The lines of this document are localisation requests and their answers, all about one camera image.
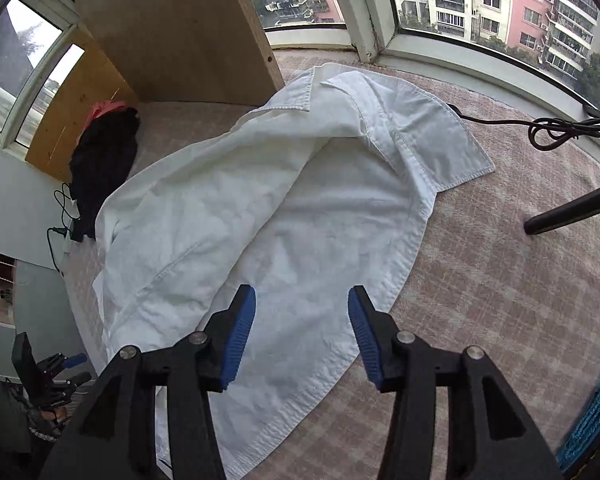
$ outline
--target blue towel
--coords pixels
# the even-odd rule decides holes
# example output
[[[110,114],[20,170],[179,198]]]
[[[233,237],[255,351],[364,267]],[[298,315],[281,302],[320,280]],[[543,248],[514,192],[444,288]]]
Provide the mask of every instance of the blue towel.
[[[590,446],[600,432],[600,384],[589,401],[589,405],[576,427],[573,428],[564,445],[558,450],[556,458],[560,470],[565,472],[584,450]]]

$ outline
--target white shirt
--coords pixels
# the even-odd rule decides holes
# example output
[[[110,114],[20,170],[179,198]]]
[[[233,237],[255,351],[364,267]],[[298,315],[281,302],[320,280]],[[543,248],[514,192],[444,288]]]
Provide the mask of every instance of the white shirt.
[[[210,396],[227,478],[241,478],[358,354],[348,290],[364,285],[387,312],[436,194],[493,170],[450,108],[413,84],[333,63],[304,72],[107,199],[94,289],[109,359],[127,344],[173,345],[253,286],[237,378]],[[163,390],[157,452],[169,460],[165,408]]]

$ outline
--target silver bolt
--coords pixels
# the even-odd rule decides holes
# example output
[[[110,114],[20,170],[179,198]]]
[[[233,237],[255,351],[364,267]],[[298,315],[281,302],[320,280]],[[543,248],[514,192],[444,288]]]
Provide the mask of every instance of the silver bolt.
[[[189,342],[192,345],[202,345],[206,341],[206,334],[204,332],[194,332],[189,336]]]
[[[136,353],[138,353],[138,351],[136,350],[135,346],[123,346],[120,350],[120,357],[123,359],[131,359],[134,355],[136,355]]]
[[[479,346],[476,345],[471,345],[469,346],[469,348],[466,349],[466,354],[471,358],[471,359],[482,359],[484,357],[484,350],[482,348],[480,348]]]
[[[408,330],[400,330],[400,332],[398,332],[396,337],[398,338],[398,341],[400,341],[401,343],[404,343],[405,345],[408,345],[408,344],[416,341],[415,334],[413,332],[409,332]]]

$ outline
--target plywood sheet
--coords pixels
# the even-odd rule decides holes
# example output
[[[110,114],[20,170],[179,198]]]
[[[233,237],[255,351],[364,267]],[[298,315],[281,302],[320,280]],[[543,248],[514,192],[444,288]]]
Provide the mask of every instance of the plywood sheet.
[[[144,102],[264,104],[284,83],[249,0],[76,0]]]
[[[84,54],[64,80],[31,141],[26,161],[63,182],[71,182],[69,160],[82,133],[91,107],[98,101],[126,101],[138,98],[112,62],[87,33],[77,29],[72,43]]]

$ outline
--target white wall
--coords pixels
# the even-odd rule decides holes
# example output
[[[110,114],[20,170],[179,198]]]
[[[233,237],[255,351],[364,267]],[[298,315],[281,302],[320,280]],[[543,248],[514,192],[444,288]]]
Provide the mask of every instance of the white wall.
[[[0,150],[0,253],[53,268],[46,228],[62,225],[55,189],[60,189],[60,182]],[[50,236],[59,261],[62,237]]]

